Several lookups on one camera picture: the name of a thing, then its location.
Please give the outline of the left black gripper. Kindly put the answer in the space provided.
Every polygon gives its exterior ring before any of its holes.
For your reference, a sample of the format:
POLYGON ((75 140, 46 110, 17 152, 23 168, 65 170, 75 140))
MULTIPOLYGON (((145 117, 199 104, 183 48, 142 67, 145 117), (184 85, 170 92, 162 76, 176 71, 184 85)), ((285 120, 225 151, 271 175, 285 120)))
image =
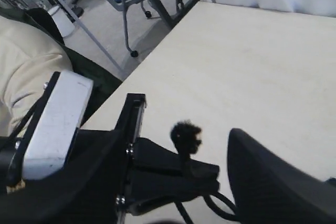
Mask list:
POLYGON ((113 130, 79 130, 70 163, 90 167, 71 214, 120 216, 128 203, 128 213, 143 215, 218 192, 219 166, 190 160, 188 172, 177 153, 139 137, 145 108, 145 94, 129 93, 113 130))

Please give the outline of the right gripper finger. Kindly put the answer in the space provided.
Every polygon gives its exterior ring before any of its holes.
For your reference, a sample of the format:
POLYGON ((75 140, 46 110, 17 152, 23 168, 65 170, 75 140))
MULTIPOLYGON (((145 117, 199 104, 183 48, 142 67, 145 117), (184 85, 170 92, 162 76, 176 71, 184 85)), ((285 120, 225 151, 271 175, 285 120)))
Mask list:
POLYGON ((227 173, 241 223, 335 223, 335 186, 231 129, 227 173))

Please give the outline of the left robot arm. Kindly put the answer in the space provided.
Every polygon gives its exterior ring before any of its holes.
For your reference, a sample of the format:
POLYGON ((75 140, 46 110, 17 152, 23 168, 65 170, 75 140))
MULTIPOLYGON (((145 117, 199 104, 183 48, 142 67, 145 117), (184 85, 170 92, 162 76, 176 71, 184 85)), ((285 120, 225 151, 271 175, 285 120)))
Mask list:
POLYGON ((1 223, 123 223, 171 203, 187 219, 182 204, 214 196, 220 169, 191 159, 197 126, 175 126, 176 152, 141 137, 145 107, 144 94, 129 93, 112 131, 74 130, 60 168, 1 195, 1 223))

